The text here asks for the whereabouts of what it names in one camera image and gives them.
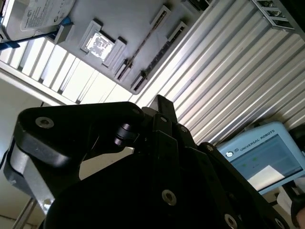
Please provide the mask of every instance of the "metal frame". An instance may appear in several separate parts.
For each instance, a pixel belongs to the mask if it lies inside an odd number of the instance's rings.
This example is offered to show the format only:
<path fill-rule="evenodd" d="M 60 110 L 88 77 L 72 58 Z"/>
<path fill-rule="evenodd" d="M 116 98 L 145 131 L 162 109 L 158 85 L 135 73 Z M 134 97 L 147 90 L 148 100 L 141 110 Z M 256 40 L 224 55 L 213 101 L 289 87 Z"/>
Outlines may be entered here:
<path fill-rule="evenodd" d="M 279 8 L 276 7 L 262 7 L 259 2 L 263 1 L 263 0 L 252 0 L 252 2 L 258 7 L 258 9 L 261 11 L 261 13 L 264 15 L 264 17 L 271 23 L 271 25 L 273 27 L 278 27 L 278 28 L 282 28 L 282 29 L 287 29 L 287 30 L 295 30 L 293 27 L 286 27 L 286 26 L 280 26 L 277 25 L 273 20 L 278 20 L 278 21 L 288 21 L 290 23 L 290 21 L 287 18 L 281 18 L 281 17 L 271 17 L 268 15 L 267 11 L 271 10 L 271 11 L 281 11 Z"/>
<path fill-rule="evenodd" d="M 36 207 L 37 201 L 34 198 L 30 198 L 24 209 L 16 219 L 12 229 L 23 229 L 26 225 L 29 217 L 31 216 L 34 208 Z"/>
<path fill-rule="evenodd" d="M 52 89 L 0 61 L 0 79 L 33 95 L 49 105 L 75 104 Z"/>
<path fill-rule="evenodd" d="M 302 39 L 305 41 L 305 27 L 304 27 L 304 19 L 300 18 L 297 12 L 293 9 L 287 9 L 287 6 L 290 4 L 290 0 L 273 0 L 280 11 L 285 15 L 288 19 L 289 23 L 294 27 L 295 32 L 298 33 Z"/>

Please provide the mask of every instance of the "hard drive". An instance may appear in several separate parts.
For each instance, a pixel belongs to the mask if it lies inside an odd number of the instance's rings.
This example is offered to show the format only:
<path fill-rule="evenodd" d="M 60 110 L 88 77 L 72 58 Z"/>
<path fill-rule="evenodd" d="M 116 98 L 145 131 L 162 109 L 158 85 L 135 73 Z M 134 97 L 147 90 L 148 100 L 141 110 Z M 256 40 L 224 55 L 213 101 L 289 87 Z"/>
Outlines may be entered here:
<path fill-rule="evenodd" d="M 6 0 L 1 8 L 1 42 L 56 31 L 75 0 Z"/>

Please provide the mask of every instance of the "screen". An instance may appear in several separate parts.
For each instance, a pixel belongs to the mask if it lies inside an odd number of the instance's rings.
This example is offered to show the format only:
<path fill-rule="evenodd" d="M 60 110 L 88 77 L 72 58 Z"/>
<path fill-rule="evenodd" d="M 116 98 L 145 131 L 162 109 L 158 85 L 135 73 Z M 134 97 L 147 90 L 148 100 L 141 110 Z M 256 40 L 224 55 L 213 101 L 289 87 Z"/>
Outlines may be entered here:
<path fill-rule="evenodd" d="M 302 170 L 279 135 L 269 138 L 231 164 L 257 191 Z"/>

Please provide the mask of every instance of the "gray panel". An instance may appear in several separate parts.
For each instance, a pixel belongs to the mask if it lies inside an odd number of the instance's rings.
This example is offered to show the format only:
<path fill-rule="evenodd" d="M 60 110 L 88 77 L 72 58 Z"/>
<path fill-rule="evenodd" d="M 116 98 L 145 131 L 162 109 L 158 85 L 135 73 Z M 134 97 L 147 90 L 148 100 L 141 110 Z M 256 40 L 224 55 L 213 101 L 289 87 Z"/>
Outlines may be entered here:
<path fill-rule="evenodd" d="M 214 1 L 131 102 L 157 94 L 174 101 L 179 122 L 197 143 L 224 141 L 257 120 L 287 129 L 305 122 L 305 42 L 274 30 L 247 0 Z M 292 111 L 283 113 L 286 106 Z"/>
<path fill-rule="evenodd" d="M 155 30 L 147 43 L 140 50 L 132 62 L 132 68 L 124 80 L 117 80 L 115 75 L 117 68 L 107 68 L 101 65 L 101 62 L 94 61 L 91 55 L 79 49 L 81 39 L 87 30 L 90 22 L 95 19 L 101 22 L 102 32 L 108 35 L 113 41 L 122 37 L 126 41 L 126 48 L 118 63 L 124 59 L 131 58 L 139 45 L 148 34 L 154 23 L 154 18 L 165 4 L 171 11 L 157 30 Z M 165 0 L 87 0 L 76 1 L 70 12 L 70 18 L 74 23 L 74 28 L 69 34 L 69 39 L 60 44 L 64 49 L 86 62 L 107 77 L 115 80 L 125 89 L 137 94 L 139 91 L 132 90 L 132 83 L 139 75 L 141 70 L 145 70 L 154 59 L 159 50 L 167 42 L 168 35 L 174 30 L 175 26 L 183 20 L 188 26 L 191 26 L 199 14 L 193 14 L 184 7 L 179 0 L 167 2 Z"/>

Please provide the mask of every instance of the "black plastic part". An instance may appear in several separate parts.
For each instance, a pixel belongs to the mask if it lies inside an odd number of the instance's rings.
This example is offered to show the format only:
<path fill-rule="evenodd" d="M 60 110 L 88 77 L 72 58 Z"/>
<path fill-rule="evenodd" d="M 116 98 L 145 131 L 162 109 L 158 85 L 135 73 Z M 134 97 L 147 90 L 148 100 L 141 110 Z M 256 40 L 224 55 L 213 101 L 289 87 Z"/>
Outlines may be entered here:
<path fill-rule="evenodd" d="M 197 10 L 206 10 L 209 4 L 205 0 L 188 0 Z"/>
<path fill-rule="evenodd" d="M 38 117 L 50 118 L 54 127 L 37 126 Z M 119 126 L 142 119 L 141 109 L 129 102 L 31 108 L 18 116 L 14 136 L 23 152 L 40 161 L 74 167 L 84 158 L 122 151 L 114 143 Z"/>
<path fill-rule="evenodd" d="M 173 103 L 165 97 L 157 95 L 153 100 L 152 104 L 150 105 L 150 108 L 158 111 L 165 117 L 169 118 L 172 123 L 178 122 Z"/>
<path fill-rule="evenodd" d="M 212 147 L 213 151 L 207 149 L 208 145 Z M 235 201 L 239 203 L 235 213 L 241 217 L 246 228 L 281 229 L 275 219 L 280 220 L 285 228 L 289 228 L 283 217 L 269 205 L 263 196 L 255 190 L 213 145 L 201 143 L 198 146 L 198 150 L 205 152 L 209 156 L 226 193 L 234 196 Z"/>
<path fill-rule="evenodd" d="M 273 2 L 294 27 L 295 32 L 305 41 L 305 15 L 302 7 L 304 2 L 302 0 L 273 0 Z"/>
<path fill-rule="evenodd" d="M 289 134 L 300 148 L 301 151 L 305 152 L 305 124 L 301 124 L 296 128 L 289 131 Z"/>
<path fill-rule="evenodd" d="M 289 228 L 213 145 L 194 143 L 177 123 L 171 101 L 157 96 L 152 107 L 158 112 L 113 103 L 33 108 L 19 115 L 16 144 L 55 196 L 45 229 L 225 229 L 225 214 L 239 229 L 280 229 L 275 219 Z M 52 119 L 54 127 L 37 126 L 37 117 Z M 79 181 L 84 158 L 123 150 L 115 144 L 118 136 L 134 153 Z M 164 190 L 174 193 L 175 204 L 164 200 Z"/>

